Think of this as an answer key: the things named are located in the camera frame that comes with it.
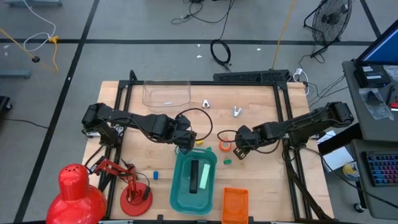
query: white cable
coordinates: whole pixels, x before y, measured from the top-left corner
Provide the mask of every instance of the white cable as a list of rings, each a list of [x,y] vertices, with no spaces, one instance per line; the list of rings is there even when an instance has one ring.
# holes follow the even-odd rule
[[[49,33],[47,33],[47,32],[41,32],[41,33],[38,33],[38,34],[33,35],[32,37],[29,37],[28,39],[26,39],[26,40],[24,41],[24,48],[25,48],[25,50],[28,51],[28,52],[33,52],[33,51],[38,50],[39,48],[41,48],[47,41],[49,41],[49,38],[51,38],[52,36],[54,36],[55,29],[57,28],[57,26],[55,26],[54,23],[52,23],[52,22],[50,22],[50,21],[44,19],[43,17],[37,15],[37,14],[30,8],[30,6],[26,3],[26,1],[25,1],[25,0],[23,0],[23,1],[24,1],[24,3],[25,3],[26,7],[33,13],[33,15],[37,16],[39,19],[42,19],[42,20],[45,21],[45,22],[48,22],[49,24],[51,24],[51,25],[54,27],[54,30],[53,30],[53,32],[52,32],[51,35],[50,35]],[[40,46],[36,47],[36,48],[33,49],[33,50],[28,50],[28,49],[26,49],[26,46],[25,46],[25,45],[26,45],[26,43],[27,43],[30,39],[32,39],[32,38],[34,38],[34,37],[37,37],[38,35],[43,35],[43,34],[47,35],[47,39],[46,39],[42,44],[40,44]]]
[[[296,69],[296,72],[293,74],[293,80],[294,82],[299,82],[300,81],[300,75],[304,74],[305,77],[305,81],[308,83],[308,75],[304,72],[304,70],[302,70],[301,68]],[[310,93],[310,89],[307,86],[307,91],[305,92],[305,95],[308,96],[308,94]]]

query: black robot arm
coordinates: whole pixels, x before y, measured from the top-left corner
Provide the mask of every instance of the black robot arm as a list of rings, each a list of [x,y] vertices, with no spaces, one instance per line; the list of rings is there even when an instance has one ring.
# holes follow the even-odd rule
[[[149,140],[158,143],[175,144],[185,154],[193,149],[197,134],[188,131],[190,121],[184,115],[175,119],[166,114],[141,116],[126,111],[114,110],[104,103],[89,105],[81,123],[83,133],[97,131],[101,135],[100,144],[116,147],[120,144],[119,131],[108,122],[139,129]]]
[[[289,135],[290,145],[297,147],[307,143],[310,136],[330,128],[349,126],[354,121],[346,103],[328,103],[310,113],[298,116],[284,122],[267,122],[253,127],[241,126],[235,135],[235,155],[243,159],[250,150],[268,146]]]

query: yellow cable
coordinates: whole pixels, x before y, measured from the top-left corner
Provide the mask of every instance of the yellow cable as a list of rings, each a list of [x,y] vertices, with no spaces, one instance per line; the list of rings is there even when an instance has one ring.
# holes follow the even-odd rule
[[[6,36],[8,37],[8,39],[12,40],[16,45],[18,45],[18,47],[20,49],[22,49],[24,52],[26,52],[29,57],[31,57],[32,59],[35,58],[31,53],[29,53],[27,50],[25,50],[16,40],[14,40],[14,38],[12,38],[10,35],[8,35],[8,33],[6,31],[4,31],[2,28],[0,28],[0,31]]]
[[[55,62],[55,56],[57,55],[57,50],[58,50],[58,47],[57,47],[58,39],[59,39],[59,36],[56,35],[54,37],[49,38],[49,42],[52,42],[55,44],[55,51],[54,51],[54,55],[52,57],[52,63],[55,65],[55,69],[57,69],[57,73],[60,73],[60,70],[58,69],[58,65]]]
[[[22,49],[25,53],[27,53],[29,55],[30,58],[34,59],[35,56],[32,55],[30,52],[28,52],[25,48],[23,48],[14,38],[12,38],[6,31],[4,31],[2,28],[0,28],[0,32],[2,32],[6,37],[8,37],[8,39],[12,40],[20,49]],[[54,70],[52,68],[50,68],[46,63],[44,62],[40,62],[40,65],[45,68],[50,70],[51,72],[53,72]]]
[[[286,21],[285,21],[285,24],[284,24],[284,28],[282,29],[282,32],[280,33],[280,36],[279,36],[279,40],[278,40],[278,44],[277,44],[276,52],[275,52],[275,57],[274,57],[274,63],[272,64],[272,69],[274,69],[274,67],[275,67],[275,63],[276,63],[276,60],[278,58],[280,40],[282,40],[282,36],[284,35],[284,32],[285,32],[286,27],[287,27],[287,24],[289,23],[290,15],[293,12],[293,8],[294,8],[295,4],[296,4],[296,0],[293,0],[292,6],[290,7],[289,14],[287,15],[287,18],[286,18]]]

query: keyboard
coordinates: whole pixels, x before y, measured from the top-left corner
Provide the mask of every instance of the keyboard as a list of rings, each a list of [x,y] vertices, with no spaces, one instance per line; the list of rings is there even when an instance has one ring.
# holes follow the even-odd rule
[[[215,73],[213,75],[213,80],[219,82],[286,82],[288,78],[289,71],[287,69],[256,72]]]
[[[363,152],[375,187],[398,185],[398,151]]]

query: wheel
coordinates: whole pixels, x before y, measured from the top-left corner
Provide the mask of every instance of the wheel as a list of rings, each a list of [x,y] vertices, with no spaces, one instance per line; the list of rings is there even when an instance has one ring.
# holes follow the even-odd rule
[[[354,209],[355,209],[356,212],[358,212],[358,213],[363,213],[363,212],[365,212],[365,209],[361,206],[360,203],[355,203],[355,204],[354,204]]]

